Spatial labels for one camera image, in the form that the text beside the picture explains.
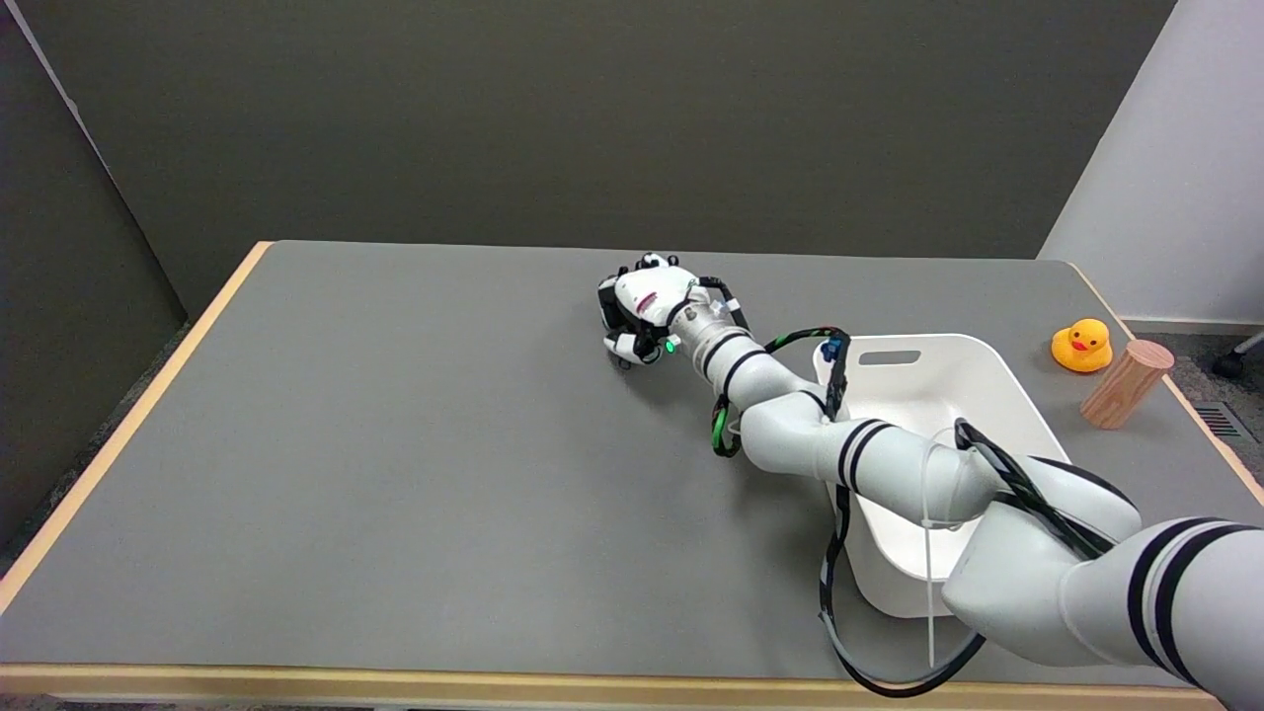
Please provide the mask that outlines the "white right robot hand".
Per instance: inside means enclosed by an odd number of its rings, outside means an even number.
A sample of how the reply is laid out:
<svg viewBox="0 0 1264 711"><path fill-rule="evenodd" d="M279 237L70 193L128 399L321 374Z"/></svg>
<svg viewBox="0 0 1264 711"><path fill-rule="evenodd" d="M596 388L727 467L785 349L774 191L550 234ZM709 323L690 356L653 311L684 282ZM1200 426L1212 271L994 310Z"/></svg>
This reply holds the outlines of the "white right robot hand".
<svg viewBox="0 0 1264 711"><path fill-rule="evenodd" d="M603 339L622 367L650 366L681 348L672 321L691 304L709 300L700 278L676 256L646 253L597 288Z"/></svg>

